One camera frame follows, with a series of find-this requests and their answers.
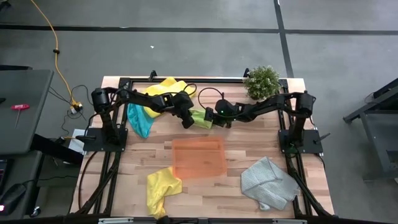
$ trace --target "yellow extension cord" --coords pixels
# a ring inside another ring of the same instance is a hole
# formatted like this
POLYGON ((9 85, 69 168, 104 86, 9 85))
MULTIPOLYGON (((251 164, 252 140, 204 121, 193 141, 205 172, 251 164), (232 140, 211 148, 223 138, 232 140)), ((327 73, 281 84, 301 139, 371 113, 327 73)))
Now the yellow extension cord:
MULTIPOLYGON (((49 26, 50 26, 52 32, 54 33, 54 37, 55 37, 55 50, 56 50, 56 51, 59 51, 59 49, 58 49, 58 37, 57 37, 57 34, 55 33, 54 28, 53 28, 52 25, 51 25, 51 22, 50 22, 49 19, 45 16, 45 14, 40 10, 40 8, 38 7, 38 5, 36 5, 36 3, 35 3, 33 0, 30 0, 30 1, 31 1, 31 2, 33 3, 33 5, 37 8, 37 10, 39 10, 39 12, 41 13, 41 15, 44 17, 44 19, 45 19, 45 20, 47 21, 47 23, 49 24, 49 26)), ((61 79, 63 80, 63 82, 65 83, 65 85, 66 85, 67 88, 68 88, 68 92, 69 92, 70 98, 72 99, 72 106, 78 105, 78 103, 77 103, 77 102, 75 101, 75 99, 73 98, 72 92, 71 92, 70 89, 69 89, 68 82, 67 82, 66 79, 63 77, 63 75, 62 75, 60 69, 58 68, 58 53, 55 53, 55 69, 57 70, 57 72, 58 72, 58 74, 60 75, 61 79)))

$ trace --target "cloth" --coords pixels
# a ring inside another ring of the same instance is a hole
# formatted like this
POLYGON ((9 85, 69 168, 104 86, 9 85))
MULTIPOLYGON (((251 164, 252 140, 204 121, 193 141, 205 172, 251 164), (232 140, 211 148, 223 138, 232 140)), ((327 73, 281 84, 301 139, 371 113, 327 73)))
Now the cloth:
POLYGON ((241 174, 242 193, 259 202, 261 210, 283 210, 299 193, 296 181, 264 157, 241 174))
POLYGON ((135 133, 142 138, 148 138, 154 118, 145 113, 143 106, 129 103, 127 106, 127 118, 135 133))
MULTIPOLYGON (((162 93, 178 93, 187 86, 184 81, 177 82, 173 77, 167 77, 164 81, 159 84, 151 85, 145 89, 143 93, 148 93, 149 96, 160 95, 162 93)), ((185 91, 188 94, 191 94, 189 97, 192 98, 195 94, 192 94, 195 89, 191 86, 188 86, 185 91)), ((144 107, 145 112, 151 117, 156 118, 160 115, 160 113, 156 113, 148 107, 144 107)))
POLYGON ((193 125, 201 128, 211 129, 211 125, 213 125, 213 122, 205 121, 205 110, 189 109, 189 111, 191 112, 191 117, 194 120, 193 125))
POLYGON ((172 170, 168 167, 147 176, 148 212, 156 219, 166 215, 163 208, 164 197, 182 192, 182 181, 173 176, 172 170))

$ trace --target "blue cloth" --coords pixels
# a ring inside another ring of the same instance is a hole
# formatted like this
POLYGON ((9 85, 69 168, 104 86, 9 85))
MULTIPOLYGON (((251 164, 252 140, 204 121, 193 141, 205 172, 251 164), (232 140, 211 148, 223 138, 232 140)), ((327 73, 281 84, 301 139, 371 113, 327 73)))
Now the blue cloth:
POLYGON ((130 103, 127 106, 127 118, 135 133, 142 138, 148 138, 150 127, 152 127, 155 119, 144 111, 143 106, 130 103))

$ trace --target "small green cloth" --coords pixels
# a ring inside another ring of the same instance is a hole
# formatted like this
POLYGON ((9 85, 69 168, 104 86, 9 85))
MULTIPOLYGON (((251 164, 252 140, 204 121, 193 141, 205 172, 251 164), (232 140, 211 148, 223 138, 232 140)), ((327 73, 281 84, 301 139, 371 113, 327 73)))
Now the small green cloth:
POLYGON ((189 111, 191 112, 191 117, 194 120, 193 125, 201 128, 211 129, 213 122, 205 121, 205 110, 189 109, 189 111))

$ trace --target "gray towel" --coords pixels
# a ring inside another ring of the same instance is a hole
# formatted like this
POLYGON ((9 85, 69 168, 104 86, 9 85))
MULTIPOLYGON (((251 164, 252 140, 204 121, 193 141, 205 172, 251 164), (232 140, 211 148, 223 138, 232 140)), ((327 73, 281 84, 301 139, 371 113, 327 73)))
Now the gray towel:
POLYGON ((259 202, 261 210, 274 207, 283 210, 299 193, 296 181, 267 157, 246 169, 241 175, 242 193, 259 202))

